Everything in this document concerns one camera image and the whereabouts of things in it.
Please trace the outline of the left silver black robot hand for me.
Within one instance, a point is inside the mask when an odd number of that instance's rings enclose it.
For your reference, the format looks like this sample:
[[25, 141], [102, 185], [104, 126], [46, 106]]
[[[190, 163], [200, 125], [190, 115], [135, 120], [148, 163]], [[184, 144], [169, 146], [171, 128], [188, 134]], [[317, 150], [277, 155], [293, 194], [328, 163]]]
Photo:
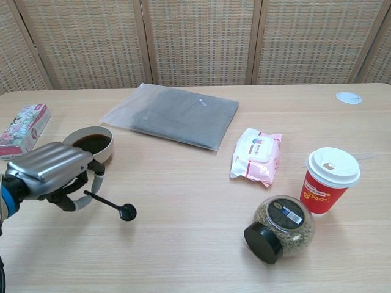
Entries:
[[87, 171], [95, 173], [92, 193], [103, 182], [105, 166], [92, 153], [72, 145], [52, 142], [7, 163], [1, 176], [1, 204], [11, 217], [24, 200], [47, 200], [66, 212], [80, 210], [91, 201], [90, 195], [72, 200], [68, 194], [76, 192], [88, 182]]

